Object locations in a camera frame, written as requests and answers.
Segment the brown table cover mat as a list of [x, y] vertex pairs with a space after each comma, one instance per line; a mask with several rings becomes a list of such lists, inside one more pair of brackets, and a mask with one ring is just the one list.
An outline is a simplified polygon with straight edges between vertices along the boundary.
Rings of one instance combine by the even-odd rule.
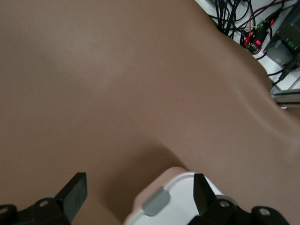
[[300, 225], [300, 116], [195, 0], [0, 0], [0, 204], [85, 172], [74, 225], [122, 225], [166, 169]]

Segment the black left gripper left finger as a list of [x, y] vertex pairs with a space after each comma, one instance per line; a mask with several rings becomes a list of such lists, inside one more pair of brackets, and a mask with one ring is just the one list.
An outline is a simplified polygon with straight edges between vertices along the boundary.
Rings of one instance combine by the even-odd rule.
[[0, 205], [0, 225], [71, 225], [87, 195], [87, 174], [78, 172], [57, 195], [42, 198], [24, 210]]

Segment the white plastic box lid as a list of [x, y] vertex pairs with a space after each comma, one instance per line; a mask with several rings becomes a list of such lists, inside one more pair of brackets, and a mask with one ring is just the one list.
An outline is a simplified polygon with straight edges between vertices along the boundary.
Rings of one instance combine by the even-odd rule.
[[156, 216], [149, 217], [139, 209], [129, 220], [129, 225], [187, 225], [196, 215], [193, 198], [194, 172], [185, 172], [173, 178], [164, 189], [170, 201]]

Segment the grey lid latch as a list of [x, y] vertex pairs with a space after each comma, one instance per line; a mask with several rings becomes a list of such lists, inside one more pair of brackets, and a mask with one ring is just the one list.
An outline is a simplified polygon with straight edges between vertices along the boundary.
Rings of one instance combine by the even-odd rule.
[[170, 199], [169, 192], [164, 187], [160, 187], [142, 204], [142, 210], [146, 216], [156, 216], [168, 205]]

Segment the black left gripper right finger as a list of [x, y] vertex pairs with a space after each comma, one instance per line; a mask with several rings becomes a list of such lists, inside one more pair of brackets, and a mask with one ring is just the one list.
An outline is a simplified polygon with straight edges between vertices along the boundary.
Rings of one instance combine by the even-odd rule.
[[231, 198], [214, 194], [201, 173], [194, 174], [193, 198], [198, 215], [187, 225], [290, 225], [273, 208], [255, 206], [246, 212]]

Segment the small circuit board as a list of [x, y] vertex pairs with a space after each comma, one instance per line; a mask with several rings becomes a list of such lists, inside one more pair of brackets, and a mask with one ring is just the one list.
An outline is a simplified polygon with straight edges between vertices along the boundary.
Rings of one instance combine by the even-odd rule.
[[272, 36], [271, 26], [273, 23], [274, 19], [263, 20], [249, 33], [249, 36], [244, 42], [244, 46], [251, 55], [258, 54], [262, 49], [266, 37], [268, 35]]

